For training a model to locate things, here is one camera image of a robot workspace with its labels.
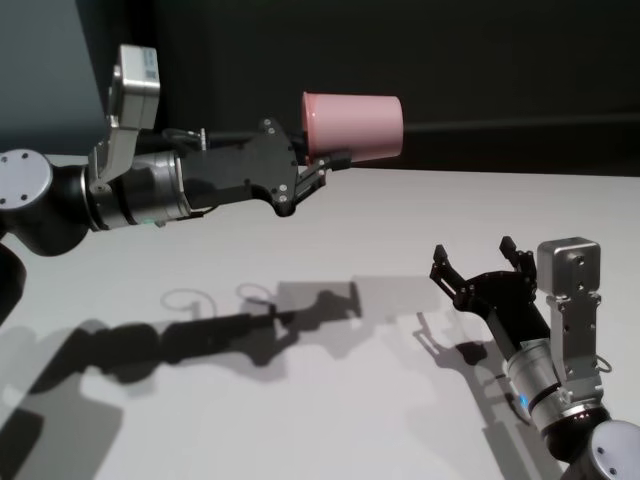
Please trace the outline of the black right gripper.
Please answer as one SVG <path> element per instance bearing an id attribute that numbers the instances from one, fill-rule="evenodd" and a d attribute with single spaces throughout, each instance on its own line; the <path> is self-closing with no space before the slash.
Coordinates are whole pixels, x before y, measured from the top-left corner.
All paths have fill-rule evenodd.
<path id="1" fill-rule="evenodd" d="M 523 342 L 548 339 L 550 329 L 535 305 L 533 252 L 519 250 L 510 236 L 502 238 L 499 250 L 516 272 L 494 271 L 465 279 L 438 244 L 429 278 L 457 310 L 484 320 L 501 353 L 517 353 Z"/>

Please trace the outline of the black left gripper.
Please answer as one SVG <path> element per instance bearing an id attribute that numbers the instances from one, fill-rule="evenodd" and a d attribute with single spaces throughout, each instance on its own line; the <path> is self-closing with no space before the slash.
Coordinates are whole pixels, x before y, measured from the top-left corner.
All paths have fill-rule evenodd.
<path id="1" fill-rule="evenodd" d="M 181 159 L 184 193 L 193 209 L 263 200 L 277 215 L 291 216 L 296 183 L 297 203 L 301 203 L 326 184 L 328 171 L 350 168 L 350 152 L 322 155 L 298 175 L 298 163 L 307 161 L 306 134 L 286 135 L 277 121 L 268 118 L 242 144 L 186 154 Z"/>

